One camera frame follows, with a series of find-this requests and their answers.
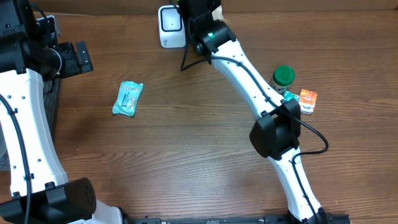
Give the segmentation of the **teal tissue pack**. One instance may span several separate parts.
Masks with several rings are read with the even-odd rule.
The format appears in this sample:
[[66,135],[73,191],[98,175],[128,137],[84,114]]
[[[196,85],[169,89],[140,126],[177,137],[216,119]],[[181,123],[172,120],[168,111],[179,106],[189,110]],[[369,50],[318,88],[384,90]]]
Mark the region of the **teal tissue pack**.
[[112,108],[113,114],[123,114],[130,117],[134,116],[137,101],[143,88],[143,83],[135,83],[132,81],[121,82],[117,100]]

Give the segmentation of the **green lid jar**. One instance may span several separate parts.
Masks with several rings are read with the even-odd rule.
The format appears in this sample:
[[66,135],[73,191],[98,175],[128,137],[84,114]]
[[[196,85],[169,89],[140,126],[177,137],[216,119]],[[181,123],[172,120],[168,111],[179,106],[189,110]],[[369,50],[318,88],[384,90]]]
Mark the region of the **green lid jar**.
[[294,80],[294,69],[288,65],[281,65],[274,70],[270,86],[279,94],[283,94]]

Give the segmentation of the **small teal white packet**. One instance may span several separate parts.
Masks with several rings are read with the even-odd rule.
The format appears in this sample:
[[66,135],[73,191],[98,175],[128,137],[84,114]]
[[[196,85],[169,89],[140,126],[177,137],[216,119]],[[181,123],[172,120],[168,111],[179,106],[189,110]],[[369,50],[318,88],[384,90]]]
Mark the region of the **small teal white packet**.
[[285,91],[283,93],[283,97],[286,101],[296,100],[297,102],[299,102],[299,99],[300,99],[300,97],[298,95],[296,95],[295,93],[289,92],[289,91]]

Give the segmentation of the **orange snack packet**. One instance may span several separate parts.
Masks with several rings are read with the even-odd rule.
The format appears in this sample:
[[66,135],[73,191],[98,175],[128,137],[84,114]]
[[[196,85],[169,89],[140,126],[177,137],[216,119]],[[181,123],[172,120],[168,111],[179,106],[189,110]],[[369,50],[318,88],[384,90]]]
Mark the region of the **orange snack packet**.
[[315,110],[317,92],[301,89],[299,95],[300,111],[304,114],[312,114]]

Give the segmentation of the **beige brown snack pouch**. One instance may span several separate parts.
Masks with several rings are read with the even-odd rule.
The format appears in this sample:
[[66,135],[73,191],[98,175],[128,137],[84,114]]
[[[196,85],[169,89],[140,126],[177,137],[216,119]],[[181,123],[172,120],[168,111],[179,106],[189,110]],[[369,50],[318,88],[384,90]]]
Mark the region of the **beige brown snack pouch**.
[[214,21],[217,20],[224,21],[222,6],[218,6],[214,11],[212,11],[211,14]]

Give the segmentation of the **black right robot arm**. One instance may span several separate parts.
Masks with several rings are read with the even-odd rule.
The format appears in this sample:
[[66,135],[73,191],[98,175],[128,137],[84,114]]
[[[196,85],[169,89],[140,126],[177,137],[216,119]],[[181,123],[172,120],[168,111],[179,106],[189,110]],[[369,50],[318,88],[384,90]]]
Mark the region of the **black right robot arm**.
[[327,223],[320,202],[305,174],[300,150],[300,128],[325,138],[300,119],[296,100],[287,101],[259,74],[246,57],[240,42],[213,12],[220,1],[178,0],[187,40],[195,51],[219,70],[243,98],[255,123],[249,134],[257,153],[270,160],[287,197],[291,223]]

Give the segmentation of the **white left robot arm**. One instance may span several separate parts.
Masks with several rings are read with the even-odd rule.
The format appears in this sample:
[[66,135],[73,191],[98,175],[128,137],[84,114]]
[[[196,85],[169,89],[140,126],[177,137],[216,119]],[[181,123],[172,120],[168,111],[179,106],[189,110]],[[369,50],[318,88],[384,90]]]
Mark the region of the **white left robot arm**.
[[57,40],[54,17],[36,19],[29,1],[1,1],[1,128],[11,166],[10,223],[127,223],[96,198],[87,178],[69,181],[45,114],[44,83],[91,72],[84,42]]

